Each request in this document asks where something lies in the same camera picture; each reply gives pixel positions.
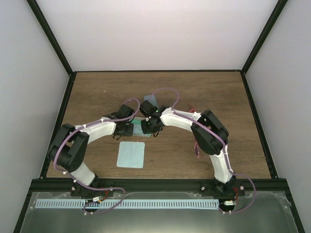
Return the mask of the green glasses case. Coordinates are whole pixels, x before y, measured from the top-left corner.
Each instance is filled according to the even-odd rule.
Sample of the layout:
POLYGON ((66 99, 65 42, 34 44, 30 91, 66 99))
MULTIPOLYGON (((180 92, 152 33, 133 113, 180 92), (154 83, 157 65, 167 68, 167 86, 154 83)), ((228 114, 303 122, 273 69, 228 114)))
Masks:
POLYGON ((151 134, 144 134, 142 131, 142 127, 141 127, 141 122, 144 120, 145 118, 143 117, 134 117, 132 120, 132 123, 134 125, 133 127, 133 136, 145 136, 145 137, 150 137, 151 134))

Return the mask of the pink sunglasses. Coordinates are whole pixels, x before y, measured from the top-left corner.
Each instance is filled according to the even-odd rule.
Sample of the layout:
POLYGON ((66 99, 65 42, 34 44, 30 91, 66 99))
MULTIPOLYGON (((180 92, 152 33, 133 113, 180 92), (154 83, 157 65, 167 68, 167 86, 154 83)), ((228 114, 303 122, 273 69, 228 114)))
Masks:
POLYGON ((201 155, 200 155, 199 145, 198 145, 198 143, 197 143, 196 140, 194 140, 194 151, 195 151, 195 156, 196 156, 196 158, 207 158, 206 155, 205 155, 205 156, 201 156, 201 155))

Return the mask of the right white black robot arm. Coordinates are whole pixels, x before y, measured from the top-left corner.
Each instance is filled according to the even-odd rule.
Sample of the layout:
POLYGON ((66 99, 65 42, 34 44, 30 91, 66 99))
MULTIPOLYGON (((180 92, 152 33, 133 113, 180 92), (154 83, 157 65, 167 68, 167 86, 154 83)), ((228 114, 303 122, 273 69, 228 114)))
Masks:
POLYGON ((139 110, 145 116, 141 122, 144 134, 157 137, 165 126, 192 132, 198 147, 211 159, 216 191, 226 196, 233 190, 236 176, 228 158, 229 132, 212 111, 190 113, 166 105, 157 108, 147 100, 140 105, 139 110))

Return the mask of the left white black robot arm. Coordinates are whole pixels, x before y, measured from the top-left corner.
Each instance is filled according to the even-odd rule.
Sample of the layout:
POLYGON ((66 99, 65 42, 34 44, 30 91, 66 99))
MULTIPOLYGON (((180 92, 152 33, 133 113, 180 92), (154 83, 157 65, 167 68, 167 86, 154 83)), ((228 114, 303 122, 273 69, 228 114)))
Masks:
POLYGON ((47 157, 54 167, 70 176, 82 186, 88 196, 94 196, 99 188, 99 178, 84 163, 88 144, 104 136, 131 136, 133 120, 137 111, 123 104, 117 112, 84 125, 66 123, 61 126, 50 145, 47 157))

